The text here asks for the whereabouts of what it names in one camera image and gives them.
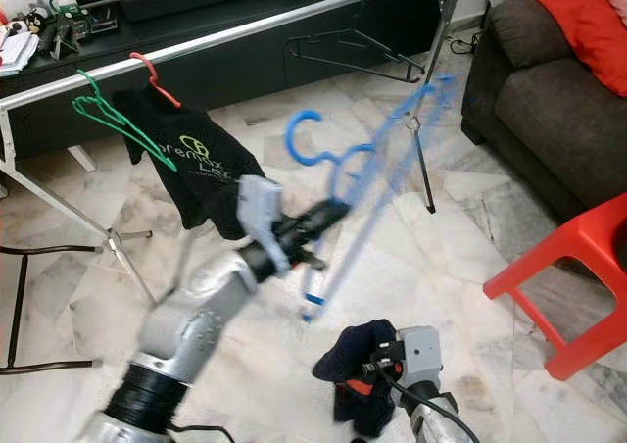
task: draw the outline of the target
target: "red hanger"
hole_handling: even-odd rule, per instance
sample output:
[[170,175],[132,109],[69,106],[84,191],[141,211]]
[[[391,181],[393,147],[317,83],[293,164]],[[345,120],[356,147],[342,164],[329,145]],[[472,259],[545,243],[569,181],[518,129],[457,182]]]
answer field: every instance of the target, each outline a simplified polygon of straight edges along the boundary
[[143,54],[133,52],[133,53],[130,53],[129,57],[139,59],[140,61],[142,61],[146,65],[148,70],[150,71],[150,78],[148,79],[148,81],[151,83],[151,85],[155,87],[157,90],[159,90],[159,92],[164,97],[170,100],[172,104],[174,105],[174,107],[176,108],[181,107],[181,104],[178,100],[176,100],[166,90],[164,90],[162,87],[159,86],[159,76],[157,75],[157,71],[155,70],[155,66],[153,66],[153,63],[148,61],[148,59]]

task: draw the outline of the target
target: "clothes drying rack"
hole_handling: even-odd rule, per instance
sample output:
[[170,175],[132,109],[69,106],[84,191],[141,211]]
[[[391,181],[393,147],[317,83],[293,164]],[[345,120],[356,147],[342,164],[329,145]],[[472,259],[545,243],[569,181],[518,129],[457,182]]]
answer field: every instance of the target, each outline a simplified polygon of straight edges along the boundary
[[[265,31],[271,28],[275,28],[281,25],[287,25],[298,20],[302,20],[308,17],[315,16],[317,14],[344,7],[346,5],[354,4],[360,0],[323,0],[313,3],[311,5],[301,7],[292,11],[288,11],[282,14],[277,14],[272,17],[257,20],[245,25],[229,28],[217,33],[212,33],[207,36],[192,39],[174,46],[170,46],[158,51],[154,51],[146,55],[153,64],[159,64],[165,61],[176,59],[181,56],[186,56],[198,51],[202,51],[220,44],[227,43],[251,34],[255,34],[261,31]],[[426,85],[431,76],[442,49],[442,44],[446,38],[451,17],[455,9],[455,5],[458,0],[438,0],[438,7],[440,9],[440,22],[438,24],[434,39],[432,41],[431,49],[425,65],[425,75],[421,85]],[[105,80],[107,78],[128,73],[136,69],[142,68],[144,63],[137,59],[126,59],[119,61],[102,68],[90,71],[88,74],[95,80]],[[0,99],[0,132],[4,142],[4,160],[0,159],[0,171],[4,172],[10,178],[22,185],[27,190],[31,191],[34,195],[41,198],[46,203],[50,204],[53,208],[61,211],[80,225],[95,232],[103,238],[104,244],[107,248],[113,252],[118,260],[123,264],[125,269],[133,281],[142,289],[147,295],[149,300],[154,303],[154,299],[146,287],[142,277],[133,265],[132,261],[128,258],[123,250],[123,242],[132,238],[150,237],[151,231],[133,232],[133,233],[117,233],[113,229],[107,229],[100,225],[95,220],[91,219],[85,213],[81,212],[75,206],[68,201],[64,200],[54,191],[50,190],[38,180],[33,177],[19,172],[16,168],[16,150],[13,139],[13,133],[11,131],[11,122],[9,120],[10,110],[18,107],[28,105],[30,103],[43,100],[54,95],[58,95],[76,88],[89,85],[86,78],[81,75],[73,75],[70,77],[62,78],[60,80],[46,83],[38,87],[34,87],[30,90],[17,93],[5,98]],[[410,124],[413,130],[413,140],[415,143],[415,149],[417,151],[417,158],[420,162],[420,170],[423,179],[424,192],[426,195],[426,205],[429,212],[435,212],[435,206],[433,204],[433,197],[431,195],[431,189],[429,186],[429,179],[427,176],[427,169],[422,155],[419,139],[419,121],[417,118],[417,112],[420,108],[421,102],[418,102],[411,112]]]

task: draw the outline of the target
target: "black tv cabinet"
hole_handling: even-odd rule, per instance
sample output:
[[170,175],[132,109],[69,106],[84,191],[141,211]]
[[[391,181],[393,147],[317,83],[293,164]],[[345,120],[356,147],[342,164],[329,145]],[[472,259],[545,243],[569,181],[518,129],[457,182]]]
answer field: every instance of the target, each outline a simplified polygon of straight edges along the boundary
[[[85,44],[79,54],[60,62],[35,58],[14,77],[0,79],[0,97],[125,59],[131,51],[147,53],[194,37],[269,17],[319,0],[237,0],[142,23],[123,17],[120,29]],[[361,30],[399,52],[429,49],[440,19],[437,0],[367,0]],[[358,5],[336,9],[274,28],[216,48],[158,65],[165,88],[199,109],[212,109],[328,78],[345,72],[332,66],[297,60],[284,49],[294,35],[353,24]],[[380,57],[360,56],[357,64],[373,65]],[[107,96],[114,90],[140,86],[147,71],[138,70],[101,83]],[[18,160],[114,134],[72,110],[81,88],[9,113]]]

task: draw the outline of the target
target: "green hanger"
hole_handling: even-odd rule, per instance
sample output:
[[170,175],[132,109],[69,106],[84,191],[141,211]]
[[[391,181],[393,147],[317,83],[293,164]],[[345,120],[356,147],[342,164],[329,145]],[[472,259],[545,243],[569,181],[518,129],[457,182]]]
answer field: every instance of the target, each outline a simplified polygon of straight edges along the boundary
[[[103,98],[103,96],[100,93],[100,88],[98,88],[98,85],[96,84],[96,81],[91,76],[89,76],[85,71],[82,71],[81,69],[78,69],[77,72],[89,81],[89,83],[91,84],[93,88],[95,97],[85,97],[85,96],[76,97],[72,100],[73,108],[84,117],[88,117],[91,120],[94,120],[98,123],[101,123],[105,126],[110,127],[111,129],[114,129],[117,132],[122,133],[124,136],[128,137],[129,139],[133,140],[134,142],[139,144],[141,147],[146,149],[150,154],[155,156],[156,159],[166,164],[166,166],[168,166],[168,168],[171,169],[173,172],[176,172],[177,171],[176,165],[170,158],[164,156],[164,153],[161,151],[161,149],[159,149],[159,146],[155,144],[155,142],[150,137],[148,137],[141,129],[135,126],[127,117],[125,117],[122,113],[116,110],[107,100]],[[121,127],[113,123],[110,123],[106,120],[103,120],[101,118],[98,118],[94,115],[91,115],[83,107],[83,105],[85,104],[96,105],[98,109],[100,110],[100,112],[103,115],[105,115],[109,120],[113,120],[115,123],[119,124],[120,126],[130,127],[132,131],[134,131],[137,135],[143,138],[143,141],[140,140],[137,136],[135,136],[131,132],[128,132],[122,129]]]

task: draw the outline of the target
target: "red plastic chair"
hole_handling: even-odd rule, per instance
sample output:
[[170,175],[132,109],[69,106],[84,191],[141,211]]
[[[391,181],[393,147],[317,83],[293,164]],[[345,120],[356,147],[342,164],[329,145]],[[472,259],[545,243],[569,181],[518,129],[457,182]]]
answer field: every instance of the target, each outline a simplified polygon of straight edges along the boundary
[[[627,272],[616,255],[626,238],[627,193],[573,218],[484,284],[483,291],[490,299],[509,293],[557,348],[557,354],[545,363],[552,377],[567,379],[627,342]],[[616,308],[609,316],[569,343],[518,288],[561,258],[579,260],[616,298]]]

